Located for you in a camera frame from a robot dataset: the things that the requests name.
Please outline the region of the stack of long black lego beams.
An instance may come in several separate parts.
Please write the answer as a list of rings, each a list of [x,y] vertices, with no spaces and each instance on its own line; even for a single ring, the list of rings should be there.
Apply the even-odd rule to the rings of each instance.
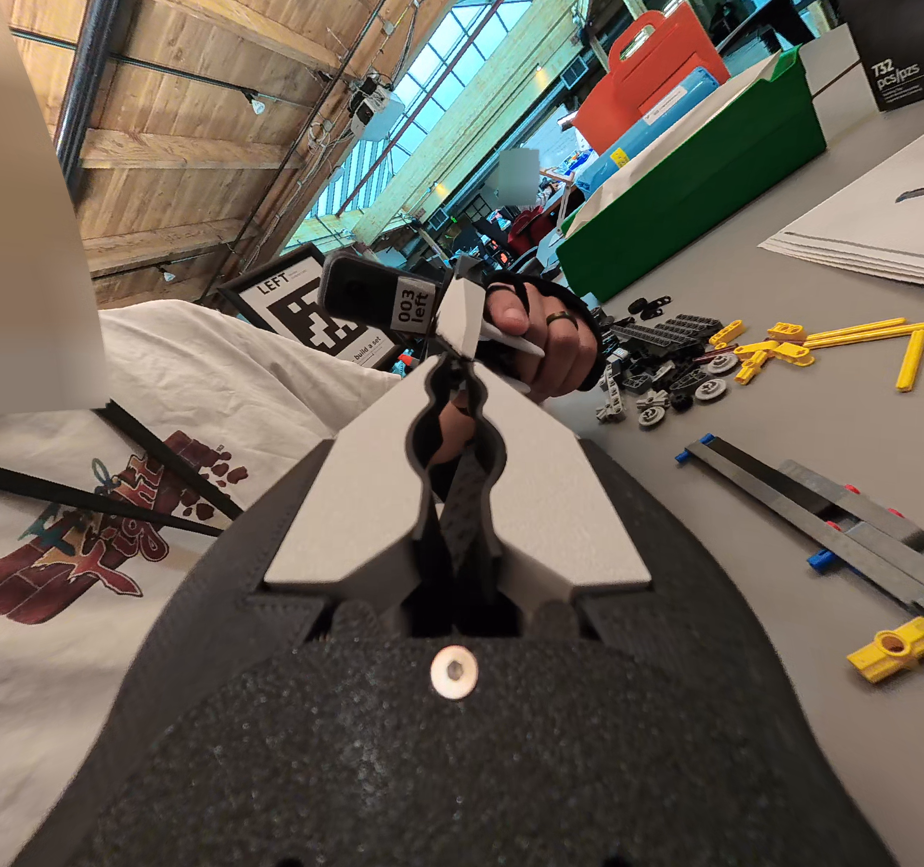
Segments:
[[[703,348],[723,325],[720,319],[681,314],[658,324],[615,324],[610,330],[630,353],[669,358],[690,347]]]

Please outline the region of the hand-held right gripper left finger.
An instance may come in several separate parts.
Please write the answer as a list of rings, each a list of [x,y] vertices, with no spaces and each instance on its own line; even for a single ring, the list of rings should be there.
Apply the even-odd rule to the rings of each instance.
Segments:
[[[263,577],[266,596],[402,611],[448,635],[453,570],[427,464],[441,445],[451,358],[432,355],[337,435]]]

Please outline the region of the light grey lego beam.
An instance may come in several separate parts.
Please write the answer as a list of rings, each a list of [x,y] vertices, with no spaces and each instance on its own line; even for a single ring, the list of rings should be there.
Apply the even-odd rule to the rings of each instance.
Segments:
[[[600,423],[621,422],[626,419],[627,412],[616,378],[613,365],[607,364],[600,381],[600,388],[606,393],[606,401],[595,412]]]

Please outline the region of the yellow lego connector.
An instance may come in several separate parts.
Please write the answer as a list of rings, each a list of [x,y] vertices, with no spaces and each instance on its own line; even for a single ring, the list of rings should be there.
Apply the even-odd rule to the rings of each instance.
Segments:
[[[922,659],[923,617],[894,630],[881,630],[872,642],[847,655],[847,662],[873,685],[918,667]]]

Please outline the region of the orange plastic case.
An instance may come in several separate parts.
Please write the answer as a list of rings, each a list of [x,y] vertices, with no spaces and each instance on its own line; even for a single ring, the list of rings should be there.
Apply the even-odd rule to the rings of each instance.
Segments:
[[[609,71],[590,91],[574,126],[598,155],[696,68],[719,85],[730,73],[688,3],[672,13],[650,10],[613,43]]]

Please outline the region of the cluster of yellow lego pieces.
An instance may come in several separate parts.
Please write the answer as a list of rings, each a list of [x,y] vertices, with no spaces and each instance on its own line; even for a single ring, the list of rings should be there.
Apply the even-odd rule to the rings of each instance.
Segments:
[[[735,353],[742,362],[734,380],[742,386],[748,385],[771,360],[797,366],[809,367],[815,362],[819,351],[864,343],[907,340],[906,350],[895,380],[897,392],[913,391],[922,374],[923,324],[907,319],[886,319],[864,323],[853,327],[824,332],[809,333],[804,327],[779,322],[767,330],[762,341],[741,343],[745,331],[742,321],[736,320],[712,336],[710,351],[728,346],[735,347]]]

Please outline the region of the light blue package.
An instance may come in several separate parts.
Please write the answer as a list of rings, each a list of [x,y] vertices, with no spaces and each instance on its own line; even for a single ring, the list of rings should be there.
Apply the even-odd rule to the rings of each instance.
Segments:
[[[718,81],[705,68],[695,68],[651,110],[599,151],[593,163],[578,169],[577,188],[588,199],[619,168],[638,157],[643,149],[719,88]]]

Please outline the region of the black ceiling pipe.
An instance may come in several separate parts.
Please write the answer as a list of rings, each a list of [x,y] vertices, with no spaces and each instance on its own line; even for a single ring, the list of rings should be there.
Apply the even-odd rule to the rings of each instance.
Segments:
[[[76,201],[81,150],[90,126],[122,0],[87,0],[54,132],[64,182]]]

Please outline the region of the black framed marker sign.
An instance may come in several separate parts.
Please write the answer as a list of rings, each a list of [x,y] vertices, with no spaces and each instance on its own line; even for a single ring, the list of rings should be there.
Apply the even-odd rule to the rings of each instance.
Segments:
[[[262,330],[355,365],[390,370],[405,345],[386,330],[331,318],[318,303],[325,256],[307,242],[217,289]]]

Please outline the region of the green plastic bin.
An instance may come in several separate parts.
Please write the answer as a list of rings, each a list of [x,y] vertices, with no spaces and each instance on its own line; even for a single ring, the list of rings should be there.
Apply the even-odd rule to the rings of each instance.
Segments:
[[[799,47],[557,247],[576,296],[606,302],[827,148]]]

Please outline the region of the person's left hand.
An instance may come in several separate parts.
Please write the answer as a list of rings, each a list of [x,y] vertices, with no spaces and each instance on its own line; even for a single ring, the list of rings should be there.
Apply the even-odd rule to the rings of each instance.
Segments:
[[[486,290],[483,318],[503,335],[519,338],[542,355],[507,344],[479,342],[477,357],[528,388],[526,397],[542,407],[600,378],[602,342],[589,308],[571,290],[550,280],[500,280]]]

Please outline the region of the lego set box with yellow car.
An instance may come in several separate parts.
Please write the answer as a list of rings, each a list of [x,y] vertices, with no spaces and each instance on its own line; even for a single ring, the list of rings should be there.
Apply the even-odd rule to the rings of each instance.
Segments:
[[[923,99],[923,0],[837,0],[878,109]]]

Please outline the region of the white ceiling device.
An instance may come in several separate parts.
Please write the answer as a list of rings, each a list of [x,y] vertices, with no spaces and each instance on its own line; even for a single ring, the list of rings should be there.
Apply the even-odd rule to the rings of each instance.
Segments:
[[[360,141],[390,139],[406,111],[405,103],[376,76],[366,76],[356,84],[348,105],[350,132]]]

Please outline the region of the white paper sheet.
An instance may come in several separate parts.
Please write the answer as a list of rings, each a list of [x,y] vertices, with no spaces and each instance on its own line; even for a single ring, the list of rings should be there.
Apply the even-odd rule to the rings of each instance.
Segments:
[[[593,192],[583,206],[565,219],[560,227],[560,234],[565,237],[574,235],[577,230],[629,191],[630,187],[639,182],[646,173],[651,172],[694,134],[699,133],[708,122],[716,118],[735,99],[743,96],[747,88],[759,80],[769,80],[781,57],[780,51],[773,53],[720,86],[651,145],[643,149],[638,157],[634,157],[627,165],[619,168],[612,177]]]

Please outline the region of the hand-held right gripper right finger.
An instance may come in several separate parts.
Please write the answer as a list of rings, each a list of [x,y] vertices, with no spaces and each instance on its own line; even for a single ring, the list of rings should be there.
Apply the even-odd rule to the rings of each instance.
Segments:
[[[579,438],[484,365],[468,368],[493,596],[452,584],[453,626],[517,635],[551,604],[652,584]]]

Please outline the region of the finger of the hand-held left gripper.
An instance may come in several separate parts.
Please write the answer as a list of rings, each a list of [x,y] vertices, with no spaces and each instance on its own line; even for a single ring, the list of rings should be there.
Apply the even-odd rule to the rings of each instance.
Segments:
[[[484,289],[467,278],[452,278],[436,314],[436,341],[458,358],[473,361],[479,345],[483,311]]]

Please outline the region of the long grey lego beam assembly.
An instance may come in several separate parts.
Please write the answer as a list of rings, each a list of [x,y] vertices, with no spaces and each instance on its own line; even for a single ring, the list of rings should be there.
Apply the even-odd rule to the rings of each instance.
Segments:
[[[698,463],[763,505],[818,545],[816,573],[849,568],[910,610],[923,609],[923,531],[857,488],[786,460],[773,468],[715,434],[675,458]]]

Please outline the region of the open instruction booklet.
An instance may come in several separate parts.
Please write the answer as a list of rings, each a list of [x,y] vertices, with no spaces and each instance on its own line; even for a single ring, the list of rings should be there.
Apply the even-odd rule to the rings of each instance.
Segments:
[[[922,286],[922,137],[760,247],[829,268]]]

